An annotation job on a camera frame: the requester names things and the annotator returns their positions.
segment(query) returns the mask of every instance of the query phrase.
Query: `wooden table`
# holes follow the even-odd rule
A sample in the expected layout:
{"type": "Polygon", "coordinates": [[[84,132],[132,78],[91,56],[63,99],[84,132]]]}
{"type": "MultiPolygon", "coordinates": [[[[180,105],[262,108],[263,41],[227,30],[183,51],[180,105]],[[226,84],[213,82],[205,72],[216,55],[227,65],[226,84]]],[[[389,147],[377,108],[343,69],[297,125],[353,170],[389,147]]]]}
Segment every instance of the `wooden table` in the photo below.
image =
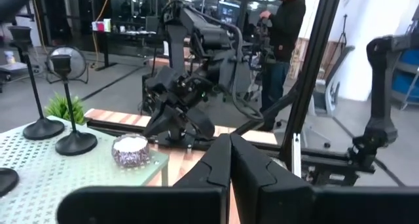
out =
{"type": "MultiPolygon", "coordinates": [[[[136,126],[146,126],[150,120],[150,117],[143,115],[133,115],[128,113],[119,113],[106,111],[101,109],[90,109],[84,115],[87,119],[94,119],[97,121],[105,122],[117,122],[121,124],[129,124],[136,126]]],[[[225,126],[215,126],[214,136],[219,136],[223,133],[230,133],[234,131],[235,128],[229,128],[225,126]]],[[[275,135],[269,132],[258,132],[258,131],[249,131],[243,135],[243,138],[247,141],[255,141],[260,143],[269,143],[272,145],[277,145],[275,135]]],[[[173,185],[182,178],[193,166],[202,158],[205,154],[204,151],[194,151],[187,153],[186,150],[181,149],[164,149],[157,148],[163,153],[167,153],[169,158],[169,185],[173,185]]],[[[161,175],[158,174],[150,183],[150,186],[161,186],[161,175]]],[[[230,224],[239,224],[240,220],[238,218],[236,200],[234,198],[234,191],[231,187],[230,192],[230,224]]]]}

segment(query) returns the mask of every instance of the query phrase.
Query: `black hoodie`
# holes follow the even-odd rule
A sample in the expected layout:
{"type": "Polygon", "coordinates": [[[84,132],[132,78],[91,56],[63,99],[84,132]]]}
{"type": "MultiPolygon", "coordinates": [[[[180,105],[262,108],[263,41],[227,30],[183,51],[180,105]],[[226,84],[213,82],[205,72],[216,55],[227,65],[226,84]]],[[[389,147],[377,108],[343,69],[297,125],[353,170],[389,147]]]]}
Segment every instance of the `black hoodie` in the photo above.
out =
{"type": "Polygon", "coordinates": [[[270,44],[277,61],[290,62],[305,14],[306,0],[285,0],[276,14],[269,16],[270,44]]]}

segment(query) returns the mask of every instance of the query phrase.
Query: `desk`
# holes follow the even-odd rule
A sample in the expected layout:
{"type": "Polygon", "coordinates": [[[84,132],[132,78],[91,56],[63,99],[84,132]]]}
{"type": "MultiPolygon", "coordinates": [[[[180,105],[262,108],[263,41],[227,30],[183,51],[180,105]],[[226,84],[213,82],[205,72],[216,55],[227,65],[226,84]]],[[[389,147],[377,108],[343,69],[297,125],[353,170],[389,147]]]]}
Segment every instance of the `desk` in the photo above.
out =
{"type": "Polygon", "coordinates": [[[157,174],[163,175],[160,183],[167,185],[167,154],[151,151],[150,164],[145,167],[120,168],[111,155],[114,137],[85,126],[78,126],[78,130],[94,134],[98,145],[79,156],[57,154],[55,143],[71,130],[70,122],[63,123],[65,131],[48,140],[26,140],[22,136],[25,126],[0,134],[1,166],[15,169],[20,176],[18,185],[0,198],[0,223],[55,224],[62,198],[81,187],[146,185],[157,174]]]}
{"type": "MultiPolygon", "coordinates": [[[[146,126],[150,120],[148,116],[133,115],[127,113],[119,113],[106,111],[101,109],[90,109],[86,112],[87,119],[95,119],[97,121],[117,122],[122,124],[130,124],[136,126],[146,126]]],[[[215,136],[222,133],[230,133],[235,128],[225,126],[215,127],[215,136]]],[[[269,132],[249,131],[243,135],[243,138],[248,141],[256,141],[260,143],[269,143],[277,145],[275,135],[269,132]]],[[[182,178],[205,154],[203,151],[194,151],[187,153],[186,150],[181,149],[163,149],[158,148],[160,152],[167,153],[169,159],[169,185],[173,185],[182,178]]],[[[149,185],[161,185],[160,176],[156,176],[149,185]]],[[[234,191],[231,187],[230,192],[230,224],[239,224],[238,212],[236,207],[236,200],[234,199],[234,191]]]]}

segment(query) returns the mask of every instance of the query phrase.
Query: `concrete floor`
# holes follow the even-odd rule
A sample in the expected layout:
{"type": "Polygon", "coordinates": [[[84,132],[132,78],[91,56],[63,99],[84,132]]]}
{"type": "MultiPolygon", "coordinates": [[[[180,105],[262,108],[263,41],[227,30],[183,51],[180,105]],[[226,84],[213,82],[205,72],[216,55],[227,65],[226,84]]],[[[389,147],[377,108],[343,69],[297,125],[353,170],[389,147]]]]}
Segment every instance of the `concrete floor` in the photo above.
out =
{"type": "MultiPolygon", "coordinates": [[[[42,62],[44,55],[40,54],[39,62],[42,62]]],[[[86,59],[94,62],[96,57],[86,53],[86,59]]],[[[90,80],[88,84],[78,81],[70,82],[70,91],[74,96],[85,98],[98,89],[109,85],[119,78],[121,81],[108,86],[94,96],[85,99],[84,108],[105,109],[120,111],[123,113],[138,113],[138,105],[141,101],[141,76],[150,72],[150,69],[142,66],[143,61],[139,58],[110,56],[111,62],[120,64],[105,69],[94,71],[90,69],[90,80]]],[[[41,103],[46,106],[48,99],[53,97],[55,92],[64,93],[61,83],[49,84],[42,75],[36,77],[41,103]]],[[[210,116],[215,124],[223,126],[240,126],[246,122],[246,118],[241,115],[231,103],[223,103],[221,98],[211,99],[208,103],[199,105],[210,116]]],[[[33,99],[33,91],[29,79],[15,81],[6,84],[4,91],[0,94],[0,132],[11,128],[35,121],[38,118],[37,109],[33,99]]],[[[277,119],[288,119],[290,107],[280,112],[277,119]]],[[[397,141],[387,149],[381,149],[378,158],[396,174],[396,176],[407,185],[419,185],[417,167],[419,160],[419,109],[408,107],[404,111],[392,109],[392,119],[397,129],[399,137],[397,141]]],[[[353,102],[340,100],[336,118],[354,135],[361,135],[369,119],[369,102],[353,102]]],[[[332,147],[332,151],[345,151],[351,146],[351,137],[333,119],[323,117],[307,116],[306,122],[311,124],[316,131],[327,136],[332,147]]],[[[311,148],[324,149],[323,139],[313,133],[307,133],[311,148]]],[[[374,175],[362,174],[358,179],[357,185],[396,185],[381,169],[377,168],[374,175]]]]}

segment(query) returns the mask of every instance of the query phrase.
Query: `jeans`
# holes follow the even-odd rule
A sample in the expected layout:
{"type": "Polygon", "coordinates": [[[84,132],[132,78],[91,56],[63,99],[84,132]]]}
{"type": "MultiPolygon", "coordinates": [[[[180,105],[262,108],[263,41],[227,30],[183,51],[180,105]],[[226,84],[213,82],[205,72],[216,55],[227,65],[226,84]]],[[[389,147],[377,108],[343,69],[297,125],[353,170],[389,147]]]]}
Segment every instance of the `jeans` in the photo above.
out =
{"type": "MultiPolygon", "coordinates": [[[[276,62],[275,64],[265,64],[262,77],[262,107],[261,113],[274,105],[283,96],[283,84],[287,78],[290,64],[287,62],[276,62]]],[[[272,116],[265,117],[264,126],[273,128],[275,118],[280,111],[272,113],[272,116]]]]}

